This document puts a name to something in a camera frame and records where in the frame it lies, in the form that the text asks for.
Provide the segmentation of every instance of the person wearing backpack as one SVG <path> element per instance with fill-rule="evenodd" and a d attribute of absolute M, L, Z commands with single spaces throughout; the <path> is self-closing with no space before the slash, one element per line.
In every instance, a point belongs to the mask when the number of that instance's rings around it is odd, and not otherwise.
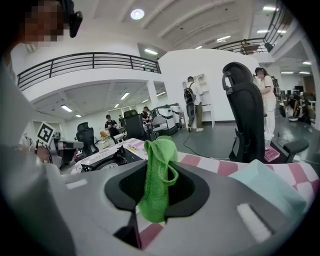
<path fill-rule="evenodd" d="M 275 109 L 277 98 L 274 93 L 275 87 L 271 76 L 264 68 L 257 67 L 255 75 L 257 87 L 262 95 L 264 113 L 267 115 L 264 122 L 264 139 L 271 141 L 276 127 Z"/>
<path fill-rule="evenodd" d="M 195 82 L 192 76 L 188 77 L 188 83 L 186 85 L 187 89 L 190 89 L 193 93 L 193 103 L 195 105 L 195 114 L 196 114 L 196 132 L 202 132 L 204 129 L 202 127 L 202 95 L 204 94 L 200 88 L 200 85 Z M 189 118 L 188 130 L 191 131 L 192 123 L 194 122 L 195 117 Z"/>

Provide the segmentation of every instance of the khaki pants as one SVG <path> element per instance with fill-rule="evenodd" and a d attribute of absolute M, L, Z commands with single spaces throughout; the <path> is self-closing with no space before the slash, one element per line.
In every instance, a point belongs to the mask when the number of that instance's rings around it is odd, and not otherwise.
<path fill-rule="evenodd" d="M 195 115 L 196 115 L 196 127 L 202 128 L 202 103 L 200 103 L 199 105 L 195 105 Z M 189 118 L 188 127 L 192 126 L 194 119 L 195 117 Z"/>

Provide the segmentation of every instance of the pink object on chair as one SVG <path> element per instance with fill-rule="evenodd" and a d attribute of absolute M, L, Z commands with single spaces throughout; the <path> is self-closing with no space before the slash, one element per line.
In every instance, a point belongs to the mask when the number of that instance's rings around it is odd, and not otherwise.
<path fill-rule="evenodd" d="M 270 149 L 264 152 L 264 159 L 270 163 L 271 161 L 277 159 L 280 156 L 280 153 L 276 151 L 272 146 Z"/>

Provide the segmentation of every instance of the black office chair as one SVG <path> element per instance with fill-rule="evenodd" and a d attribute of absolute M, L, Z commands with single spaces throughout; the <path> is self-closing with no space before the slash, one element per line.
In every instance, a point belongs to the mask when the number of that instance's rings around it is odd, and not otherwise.
<path fill-rule="evenodd" d="M 253 75 L 246 66 L 238 62 L 229 63 L 222 72 L 222 86 L 237 125 L 236 138 L 229 159 L 243 163 L 258 159 L 266 163 L 264 106 L 260 90 L 253 83 Z M 308 146 L 309 143 L 305 139 L 289 142 L 283 146 L 287 155 L 271 142 L 271 147 L 277 150 L 280 156 L 270 163 L 291 163 L 295 154 L 304 151 Z"/>
<path fill-rule="evenodd" d="M 123 113 L 123 124 L 127 132 L 127 139 L 135 138 L 141 141 L 148 139 L 142 121 L 142 114 L 138 114 L 135 109 Z"/>
<path fill-rule="evenodd" d="M 95 145 L 94 129 L 92 127 L 89 128 L 88 122 L 78 125 L 75 136 L 79 142 L 83 142 L 84 144 L 82 154 L 85 158 L 99 152 L 99 149 Z"/>

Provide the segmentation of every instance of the balcony railing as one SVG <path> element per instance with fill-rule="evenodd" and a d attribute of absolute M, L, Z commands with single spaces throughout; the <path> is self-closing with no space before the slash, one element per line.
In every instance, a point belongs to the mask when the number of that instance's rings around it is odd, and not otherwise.
<path fill-rule="evenodd" d="M 264 37 L 230 42 L 214 47 L 213 49 L 225 50 L 243 55 L 269 53 L 277 44 L 278 40 L 284 36 L 292 20 L 292 15 L 281 1 L 278 0 L 276 3 L 276 10 L 273 12 L 270 25 Z"/>
<path fill-rule="evenodd" d="M 30 67 L 17 75 L 23 91 L 43 80 L 87 69 L 132 69 L 161 74 L 157 61 L 114 52 L 82 52 L 53 58 Z"/>

